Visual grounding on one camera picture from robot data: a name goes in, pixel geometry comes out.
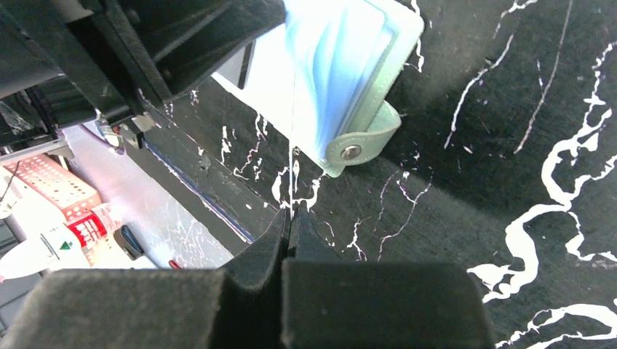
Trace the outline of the green card holder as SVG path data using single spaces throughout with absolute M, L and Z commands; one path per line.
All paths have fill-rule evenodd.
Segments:
M 398 1 L 286 1 L 258 38 L 247 82 L 213 78 L 328 176 L 376 158 L 402 117 L 386 101 L 425 23 Z

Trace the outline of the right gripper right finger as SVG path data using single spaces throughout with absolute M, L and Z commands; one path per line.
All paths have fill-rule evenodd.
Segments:
M 476 284 L 448 262 L 346 262 L 304 209 L 282 262 L 285 348 L 493 348 Z

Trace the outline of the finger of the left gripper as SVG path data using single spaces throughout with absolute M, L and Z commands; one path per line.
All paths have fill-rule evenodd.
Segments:
M 138 86 L 167 102 L 285 19 L 283 1 L 104 1 Z

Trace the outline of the black base bar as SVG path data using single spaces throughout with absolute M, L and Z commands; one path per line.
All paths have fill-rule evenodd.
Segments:
M 232 254 L 256 241 L 280 209 L 312 210 L 327 182 L 261 113 L 227 92 L 177 100 L 136 92 L 146 155 L 180 183 L 182 204 Z

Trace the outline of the red white bottle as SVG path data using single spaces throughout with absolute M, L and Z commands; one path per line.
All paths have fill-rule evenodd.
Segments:
M 1 282 L 46 270 L 89 268 L 88 251 L 122 227 L 111 204 L 101 204 L 69 221 L 47 221 L 1 257 Z

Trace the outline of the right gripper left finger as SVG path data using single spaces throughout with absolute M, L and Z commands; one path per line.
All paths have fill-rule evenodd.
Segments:
M 3 348 L 279 348 L 290 213 L 216 269 L 60 270 L 27 296 Z

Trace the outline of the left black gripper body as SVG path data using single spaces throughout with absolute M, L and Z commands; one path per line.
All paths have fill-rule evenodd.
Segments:
M 138 36 L 138 1 L 1 3 L 1 152 L 50 152 L 96 121 L 142 148 L 169 97 Z

